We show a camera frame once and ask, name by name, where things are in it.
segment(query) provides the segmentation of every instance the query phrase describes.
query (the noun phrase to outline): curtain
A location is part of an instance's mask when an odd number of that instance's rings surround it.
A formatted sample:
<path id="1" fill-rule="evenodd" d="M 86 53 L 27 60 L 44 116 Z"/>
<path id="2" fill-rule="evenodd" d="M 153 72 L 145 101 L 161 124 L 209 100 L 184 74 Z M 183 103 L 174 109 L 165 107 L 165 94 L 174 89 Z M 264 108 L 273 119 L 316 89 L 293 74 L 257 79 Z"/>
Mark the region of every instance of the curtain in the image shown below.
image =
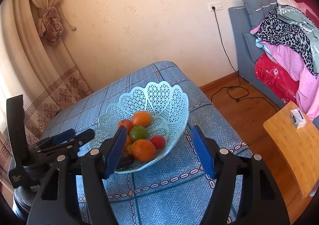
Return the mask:
<path id="1" fill-rule="evenodd" d="M 0 6 L 0 182 L 12 192 L 6 99 L 23 94 L 31 146 L 58 110 L 91 94 L 64 46 L 58 1 L 4 0 Z"/>

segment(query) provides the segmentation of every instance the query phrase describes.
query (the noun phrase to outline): green lime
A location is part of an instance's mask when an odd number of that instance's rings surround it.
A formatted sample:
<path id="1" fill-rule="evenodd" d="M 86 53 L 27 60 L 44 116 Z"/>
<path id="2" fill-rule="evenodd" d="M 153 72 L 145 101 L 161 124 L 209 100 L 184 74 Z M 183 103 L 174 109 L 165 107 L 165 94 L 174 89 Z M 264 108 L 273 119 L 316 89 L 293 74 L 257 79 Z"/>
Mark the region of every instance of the green lime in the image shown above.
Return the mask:
<path id="1" fill-rule="evenodd" d="M 130 137 L 133 142 L 136 142 L 137 140 L 146 140 L 147 130 L 143 126 L 135 126 L 130 132 Z"/>
<path id="2" fill-rule="evenodd" d="M 126 147 L 126 149 L 125 149 L 125 151 L 126 151 L 128 154 L 131 154 L 132 145 L 133 145 L 133 144 L 127 145 L 127 147 Z"/>

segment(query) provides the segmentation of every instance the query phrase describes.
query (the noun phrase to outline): wooden baseboard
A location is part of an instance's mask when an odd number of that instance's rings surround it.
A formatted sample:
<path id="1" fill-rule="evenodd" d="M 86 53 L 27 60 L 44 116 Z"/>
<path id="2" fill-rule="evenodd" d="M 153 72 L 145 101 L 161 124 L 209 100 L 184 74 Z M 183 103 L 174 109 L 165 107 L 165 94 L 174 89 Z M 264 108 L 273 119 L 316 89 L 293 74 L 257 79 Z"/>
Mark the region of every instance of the wooden baseboard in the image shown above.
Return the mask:
<path id="1" fill-rule="evenodd" d="M 228 74 L 228 75 L 225 76 L 225 77 L 221 77 L 221 78 L 219 78 L 219 79 L 217 79 L 217 80 L 214 80 L 214 81 L 212 81 L 212 82 L 209 82 L 208 84 L 203 85 L 203 86 L 201 86 L 201 87 L 199 87 L 199 88 L 200 88 L 201 91 L 206 92 L 206 91 L 208 91 L 208 90 L 210 90 L 210 89 L 212 89 L 212 88 L 215 88 L 215 87 L 217 87 L 217 86 L 222 85 L 223 83 L 226 83 L 228 80 L 233 79 L 233 78 L 236 77 L 237 75 L 238 75 L 238 71 L 233 72 L 233 73 L 231 73 L 231 74 Z"/>

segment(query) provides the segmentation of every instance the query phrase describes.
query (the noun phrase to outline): plaid tablecloth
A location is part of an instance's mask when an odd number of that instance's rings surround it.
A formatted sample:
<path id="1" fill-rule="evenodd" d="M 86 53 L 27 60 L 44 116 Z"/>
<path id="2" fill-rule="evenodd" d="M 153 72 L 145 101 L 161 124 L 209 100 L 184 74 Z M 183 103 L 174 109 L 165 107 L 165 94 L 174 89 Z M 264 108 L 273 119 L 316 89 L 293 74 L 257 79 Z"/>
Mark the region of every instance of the plaid tablecloth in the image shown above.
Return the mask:
<path id="1" fill-rule="evenodd" d="M 47 126 L 43 138 L 70 128 L 80 133 L 98 125 L 98 118 L 110 103 L 135 86 L 167 81 L 178 84 L 189 98 L 189 120 L 184 134 L 162 160 L 142 171 L 113 174 L 103 183 L 120 225 L 194 225 L 199 224 L 214 190 L 215 181 L 205 174 L 192 144 L 190 127 L 199 125 L 204 135 L 236 155 L 250 157 L 251 152 L 238 134 L 221 116 L 204 93 L 173 62 L 156 62 L 146 66 L 84 98 L 60 112 Z M 89 151 L 88 143 L 79 155 Z M 229 222 L 234 221 L 241 194 L 241 177 L 237 176 Z M 82 177 L 77 177 L 82 218 L 90 222 Z"/>

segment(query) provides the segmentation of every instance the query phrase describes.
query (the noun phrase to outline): wall socket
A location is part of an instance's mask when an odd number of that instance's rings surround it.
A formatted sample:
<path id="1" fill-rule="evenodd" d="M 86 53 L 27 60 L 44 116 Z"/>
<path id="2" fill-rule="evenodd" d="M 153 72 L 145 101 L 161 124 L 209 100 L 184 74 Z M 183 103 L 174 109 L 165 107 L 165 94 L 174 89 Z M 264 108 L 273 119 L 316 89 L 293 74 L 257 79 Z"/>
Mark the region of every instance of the wall socket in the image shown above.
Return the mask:
<path id="1" fill-rule="evenodd" d="M 212 7 L 215 7 L 215 11 L 216 10 L 221 10 L 221 9 L 223 9 L 223 6 L 222 6 L 222 4 L 221 4 L 221 2 L 219 1 L 219 2 L 212 2 L 212 3 L 208 3 L 208 8 L 209 8 L 209 11 L 213 11 L 212 10 Z"/>

